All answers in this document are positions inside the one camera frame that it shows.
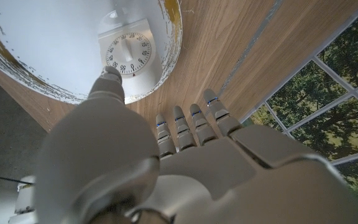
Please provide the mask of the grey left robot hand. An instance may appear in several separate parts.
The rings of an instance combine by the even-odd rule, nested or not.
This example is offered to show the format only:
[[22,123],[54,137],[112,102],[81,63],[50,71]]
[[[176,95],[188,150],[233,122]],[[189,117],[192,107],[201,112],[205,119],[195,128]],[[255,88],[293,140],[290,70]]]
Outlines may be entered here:
[[221,131],[180,107],[174,145],[124,104],[122,77],[103,68],[88,98],[45,138],[35,187],[39,223],[358,223],[358,198],[324,157],[266,126],[243,126],[213,90]]

